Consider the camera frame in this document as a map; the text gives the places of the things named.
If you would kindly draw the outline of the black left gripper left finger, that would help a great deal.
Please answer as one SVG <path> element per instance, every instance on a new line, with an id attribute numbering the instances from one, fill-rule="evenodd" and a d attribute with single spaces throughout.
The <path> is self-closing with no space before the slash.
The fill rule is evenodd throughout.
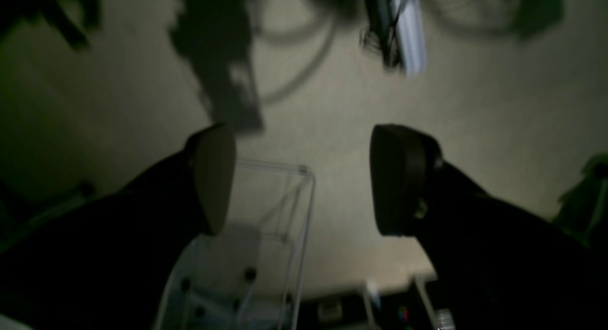
<path id="1" fill-rule="evenodd" d="M 1 314 L 34 330 L 150 330 L 183 250 L 224 228 L 236 170 L 228 124 L 1 254 Z"/>

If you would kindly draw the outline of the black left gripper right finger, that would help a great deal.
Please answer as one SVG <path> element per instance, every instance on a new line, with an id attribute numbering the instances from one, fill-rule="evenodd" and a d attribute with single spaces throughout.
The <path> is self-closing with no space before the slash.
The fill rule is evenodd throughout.
<path id="1" fill-rule="evenodd" d="M 376 228 L 417 240 L 458 330 L 605 330 L 607 265 L 444 159 L 434 137 L 399 124 L 370 136 Z"/>

